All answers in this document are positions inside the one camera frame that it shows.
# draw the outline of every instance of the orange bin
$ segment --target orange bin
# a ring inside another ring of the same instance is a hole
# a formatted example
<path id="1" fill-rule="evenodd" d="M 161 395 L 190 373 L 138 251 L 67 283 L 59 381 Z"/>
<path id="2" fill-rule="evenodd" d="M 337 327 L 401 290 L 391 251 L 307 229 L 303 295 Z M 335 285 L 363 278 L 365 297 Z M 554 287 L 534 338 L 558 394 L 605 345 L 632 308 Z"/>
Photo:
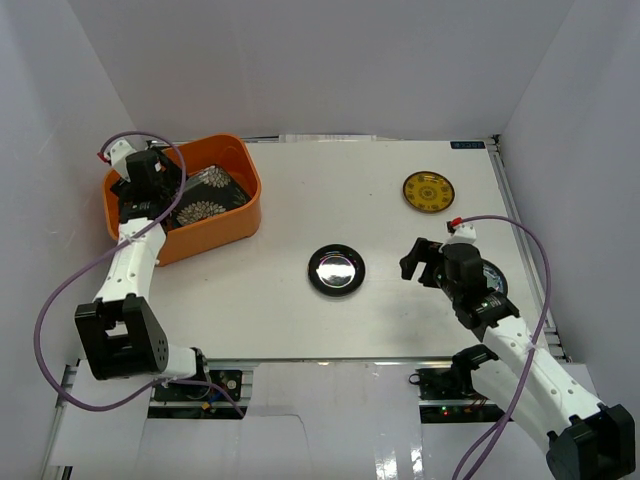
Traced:
<path id="1" fill-rule="evenodd" d="M 262 187 L 258 172 L 242 140 L 235 135 L 220 134 L 186 143 L 179 148 L 187 164 L 187 174 L 193 175 L 213 164 L 220 165 L 251 196 L 251 200 L 234 210 L 170 230 L 158 255 L 160 266 L 250 237 L 260 226 Z M 168 148 L 164 153 L 176 165 L 180 165 L 173 149 Z M 109 171 L 104 178 L 102 190 L 107 229 L 114 240 L 118 239 L 118 198 L 111 193 L 110 188 L 119 178 L 115 170 Z"/>

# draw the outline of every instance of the white wall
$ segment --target white wall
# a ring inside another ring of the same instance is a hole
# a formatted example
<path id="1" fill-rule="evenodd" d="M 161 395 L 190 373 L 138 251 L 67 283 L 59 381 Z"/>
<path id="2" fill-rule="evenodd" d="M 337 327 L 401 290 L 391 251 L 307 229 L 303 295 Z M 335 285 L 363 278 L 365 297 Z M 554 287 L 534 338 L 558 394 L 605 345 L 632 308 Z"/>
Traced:
<path id="1" fill-rule="evenodd" d="M 504 132 L 549 250 L 554 318 L 602 398 L 640 418 L 640 3 L 576 0 Z"/>
<path id="2" fill-rule="evenodd" d="M 573 0 L 70 0 L 137 126 L 502 132 Z"/>
<path id="3" fill-rule="evenodd" d="M 36 478 L 56 395 L 33 355 L 36 315 L 60 281 L 111 241 L 95 152 L 131 127 L 66 0 L 0 3 L 0 478 Z M 75 305 L 100 274 L 63 295 L 47 319 L 53 372 L 80 351 Z"/>

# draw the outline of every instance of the black label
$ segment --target black label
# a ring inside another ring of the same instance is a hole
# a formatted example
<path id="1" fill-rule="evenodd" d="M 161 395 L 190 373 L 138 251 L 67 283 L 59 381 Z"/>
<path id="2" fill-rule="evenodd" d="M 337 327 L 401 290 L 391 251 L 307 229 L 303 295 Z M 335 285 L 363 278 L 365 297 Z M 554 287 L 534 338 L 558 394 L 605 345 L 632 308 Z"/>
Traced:
<path id="1" fill-rule="evenodd" d="M 484 150 L 484 142 L 451 142 L 454 150 Z"/>

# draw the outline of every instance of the robotic arm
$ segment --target robotic arm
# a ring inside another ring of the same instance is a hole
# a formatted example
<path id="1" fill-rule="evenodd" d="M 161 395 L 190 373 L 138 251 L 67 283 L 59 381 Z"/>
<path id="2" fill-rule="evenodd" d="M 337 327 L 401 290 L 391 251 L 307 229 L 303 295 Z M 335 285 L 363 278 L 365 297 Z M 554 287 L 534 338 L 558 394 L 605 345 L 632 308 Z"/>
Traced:
<path id="1" fill-rule="evenodd" d="M 98 380 L 139 374 L 206 379 L 202 353 L 170 344 L 147 301 L 166 225 L 158 224 L 131 240 L 171 203 L 181 170 L 161 151 L 136 152 L 124 140 L 109 154 L 121 176 L 112 187 L 120 211 L 118 242 L 128 245 L 114 256 L 93 302 L 76 309 L 76 326 L 91 371 Z"/>
<path id="2" fill-rule="evenodd" d="M 448 224 L 442 244 L 416 240 L 400 260 L 411 280 L 426 263 L 419 282 L 440 288 L 460 323 L 481 345 L 453 357 L 449 382 L 462 392 L 478 392 L 506 410 L 531 348 L 531 333 L 518 309 L 487 287 L 483 260 L 472 244 L 470 224 Z M 512 416 L 546 454 L 556 479 L 619 479 L 635 470 L 635 424 L 621 405 L 608 407 L 573 379 L 545 349 L 537 349 L 526 389 Z"/>

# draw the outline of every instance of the yellow plate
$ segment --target yellow plate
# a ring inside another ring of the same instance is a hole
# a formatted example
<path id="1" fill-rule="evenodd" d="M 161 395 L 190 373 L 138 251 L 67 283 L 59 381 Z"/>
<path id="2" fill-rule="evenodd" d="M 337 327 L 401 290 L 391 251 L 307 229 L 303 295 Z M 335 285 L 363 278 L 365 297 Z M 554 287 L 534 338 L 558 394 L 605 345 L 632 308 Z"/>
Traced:
<path id="1" fill-rule="evenodd" d="M 402 186 L 402 193 L 412 207 L 424 213 L 446 210 L 456 196 L 451 182 L 434 172 L 409 175 Z"/>

